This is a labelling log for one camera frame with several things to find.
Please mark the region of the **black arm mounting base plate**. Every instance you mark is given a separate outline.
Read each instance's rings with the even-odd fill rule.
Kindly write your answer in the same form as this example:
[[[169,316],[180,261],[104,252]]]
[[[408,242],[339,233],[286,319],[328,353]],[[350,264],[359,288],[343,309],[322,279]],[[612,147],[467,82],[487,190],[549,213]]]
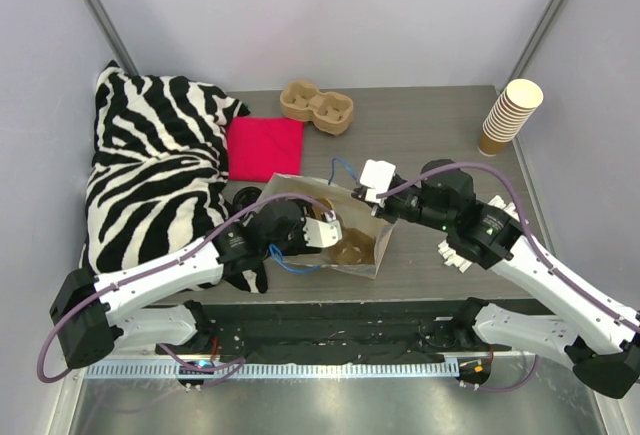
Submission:
[[[199,354],[250,364],[410,364],[491,347],[454,321],[461,301],[206,305]]]

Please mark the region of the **white straws pile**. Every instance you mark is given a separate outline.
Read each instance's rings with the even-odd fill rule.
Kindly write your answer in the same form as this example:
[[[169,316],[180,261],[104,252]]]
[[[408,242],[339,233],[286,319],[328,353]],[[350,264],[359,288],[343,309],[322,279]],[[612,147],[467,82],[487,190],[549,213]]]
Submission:
[[[500,195],[495,195],[488,204],[496,207],[507,213],[513,219],[519,221],[519,215],[516,206],[513,201],[506,202]],[[460,273],[466,272],[473,263],[459,255],[458,252],[449,245],[446,240],[443,240],[437,247],[439,255],[444,260],[444,265],[456,268]]]

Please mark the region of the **single cardboard cup carrier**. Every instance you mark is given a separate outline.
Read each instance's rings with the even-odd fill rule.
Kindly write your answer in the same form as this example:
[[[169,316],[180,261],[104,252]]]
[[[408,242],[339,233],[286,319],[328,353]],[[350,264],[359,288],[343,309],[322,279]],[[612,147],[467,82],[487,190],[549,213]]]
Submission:
[[[328,249],[337,265],[373,265],[375,239],[355,228],[346,228],[339,243]]]

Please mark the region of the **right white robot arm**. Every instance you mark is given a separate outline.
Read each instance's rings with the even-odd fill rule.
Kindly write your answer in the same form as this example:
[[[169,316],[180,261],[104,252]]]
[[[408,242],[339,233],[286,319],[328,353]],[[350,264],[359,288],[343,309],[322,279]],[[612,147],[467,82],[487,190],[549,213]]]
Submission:
[[[531,352],[568,369],[587,387],[623,398],[639,381],[639,313],[594,288],[533,236],[523,214],[478,200],[472,163],[435,160],[414,181],[394,165],[369,160],[359,176],[375,216],[439,230],[453,254],[520,286],[557,321],[470,298],[452,319],[465,350],[481,343]]]

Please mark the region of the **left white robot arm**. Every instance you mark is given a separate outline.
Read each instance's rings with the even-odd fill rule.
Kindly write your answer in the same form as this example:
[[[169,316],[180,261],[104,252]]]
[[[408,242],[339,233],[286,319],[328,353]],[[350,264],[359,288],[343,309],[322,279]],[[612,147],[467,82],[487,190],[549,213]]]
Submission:
[[[133,268],[97,275],[78,268],[66,276],[49,309],[53,329],[38,356],[38,377],[47,383],[55,380],[44,373],[54,341],[60,345],[67,371],[89,367],[116,349],[148,344],[203,353],[212,344],[215,327],[201,306],[188,301],[155,309],[153,303],[252,270],[269,255],[271,246],[300,254],[328,248],[340,238],[332,209],[309,196],[284,193],[257,201],[206,236]]]

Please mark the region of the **checkered paper takeout bag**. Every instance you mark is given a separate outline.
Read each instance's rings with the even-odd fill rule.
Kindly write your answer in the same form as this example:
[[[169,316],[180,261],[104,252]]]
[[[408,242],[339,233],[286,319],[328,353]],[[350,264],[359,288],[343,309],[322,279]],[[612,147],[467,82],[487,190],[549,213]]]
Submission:
[[[337,265],[334,264],[328,249],[319,254],[285,256],[278,249],[277,263],[293,273],[310,273],[321,268],[329,268],[346,274],[374,279],[380,269],[382,259],[395,226],[383,219],[374,217],[372,209],[351,197],[351,192],[339,185],[320,178],[275,174],[264,187],[261,198],[282,193],[299,193],[309,196],[335,212],[343,231],[346,228],[358,229],[375,239],[373,265]]]

